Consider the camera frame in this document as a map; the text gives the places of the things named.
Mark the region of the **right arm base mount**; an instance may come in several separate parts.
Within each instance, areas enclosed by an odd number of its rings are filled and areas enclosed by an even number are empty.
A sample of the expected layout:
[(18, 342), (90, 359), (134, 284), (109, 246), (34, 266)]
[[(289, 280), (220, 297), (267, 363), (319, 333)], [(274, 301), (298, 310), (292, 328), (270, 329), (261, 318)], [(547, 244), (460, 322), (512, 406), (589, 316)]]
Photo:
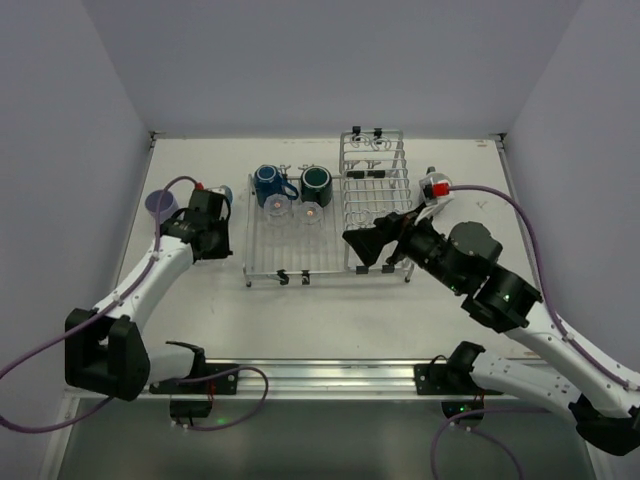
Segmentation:
[(439, 354), (426, 363), (413, 366), (413, 381), (419, 396), (453, 397), (440, 402), (443, 415), (450, 419), (456, 415), (481, 410), (485, 407), (484, 394), (478, 387), (466, 384), (449, 367), (448, 358)]

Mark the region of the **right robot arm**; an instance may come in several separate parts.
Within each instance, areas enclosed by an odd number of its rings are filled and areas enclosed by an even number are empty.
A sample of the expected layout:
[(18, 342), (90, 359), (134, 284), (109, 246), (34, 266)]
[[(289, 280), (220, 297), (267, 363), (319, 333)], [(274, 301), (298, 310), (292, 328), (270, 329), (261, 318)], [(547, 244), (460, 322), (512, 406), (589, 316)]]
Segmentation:
[(365, 266), (396, 245), (389, 264), (409, 259), (453, 294), (480, 325), (528, 348), (553, 368), (548, 374), (501, 360), (481, 346), (461, 343), (449, 368), (479, 389), (501, 391), (539, 405), (572, 423), (591, 445), (616, 456), (639, 446), (639, 374), (553, 317), (541, 293), (498, 263), (501, 244), (478, 222), (439, 233), (416, 213), (391, 213), (373, 227), (342, 235)]

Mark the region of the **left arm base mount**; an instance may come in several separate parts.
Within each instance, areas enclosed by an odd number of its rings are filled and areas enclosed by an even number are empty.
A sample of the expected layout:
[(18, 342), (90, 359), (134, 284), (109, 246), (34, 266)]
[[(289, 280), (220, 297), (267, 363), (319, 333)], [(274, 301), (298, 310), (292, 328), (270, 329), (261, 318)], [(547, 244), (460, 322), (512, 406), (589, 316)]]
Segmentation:
[(169, 395), (169, 416), (181, 426), (193, 427), (213, 410), (217, 396), (237, 393), (238, 364), (204, 363), (186, 379), (151, 384), (149, 392)]

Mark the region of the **light blue ceramic mug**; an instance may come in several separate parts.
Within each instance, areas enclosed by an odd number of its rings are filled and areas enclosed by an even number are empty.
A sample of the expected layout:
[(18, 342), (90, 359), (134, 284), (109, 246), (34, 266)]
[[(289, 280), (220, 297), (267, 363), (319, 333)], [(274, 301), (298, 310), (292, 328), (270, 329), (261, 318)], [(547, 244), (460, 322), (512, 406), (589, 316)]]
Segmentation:
[(233, 192), (230, 187), (227, 185), (221, 185), (220, 189), (223, 191), (225, 197), (227, 198), (230, 204), (233, 204)]

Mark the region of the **clear glass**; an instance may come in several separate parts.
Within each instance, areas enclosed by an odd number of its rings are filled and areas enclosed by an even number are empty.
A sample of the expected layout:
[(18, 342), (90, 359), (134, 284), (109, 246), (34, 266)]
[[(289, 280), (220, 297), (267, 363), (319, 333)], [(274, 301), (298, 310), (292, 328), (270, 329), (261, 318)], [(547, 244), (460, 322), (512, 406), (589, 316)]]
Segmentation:
[(320, 229), (324, 220), (324, 210), (316, 202), (303, 202), (297, 206), (296, 218), (307, 229)]
[(269, 226), (283, 227), (293, 216), (293, 203), (284, 194), (273, 194), (265, 200), (263, 210)]

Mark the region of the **lavender plastic cup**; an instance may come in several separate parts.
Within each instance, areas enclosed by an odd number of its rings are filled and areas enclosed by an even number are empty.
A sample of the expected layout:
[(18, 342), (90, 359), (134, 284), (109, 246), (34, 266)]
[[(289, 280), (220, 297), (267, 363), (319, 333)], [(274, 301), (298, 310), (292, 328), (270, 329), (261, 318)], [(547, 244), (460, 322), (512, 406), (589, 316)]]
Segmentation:
[(171, 191), (155, 190), (147, 195), (144, 206), (152, 217), (159, 217), (159, 222), (163, 223), (170, 218), (178, 209), (179, 204)]

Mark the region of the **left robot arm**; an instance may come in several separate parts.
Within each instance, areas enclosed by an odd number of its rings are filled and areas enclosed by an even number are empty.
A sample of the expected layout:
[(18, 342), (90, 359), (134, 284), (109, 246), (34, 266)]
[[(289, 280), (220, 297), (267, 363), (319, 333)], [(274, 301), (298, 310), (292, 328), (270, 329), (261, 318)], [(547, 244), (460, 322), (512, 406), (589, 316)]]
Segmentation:
[(130, 274), (92, 309), (65, 320), (68, 385), (125, 401), (164, 381), (192, 383), (205, 375), (201, 347), (169, 341), (150, 351), (142, 332), (175, 281), (203, 260), (231, 256), (232, 194), (226, 186), (195, 189), (186, 207), (157, 225), (146, 254)]

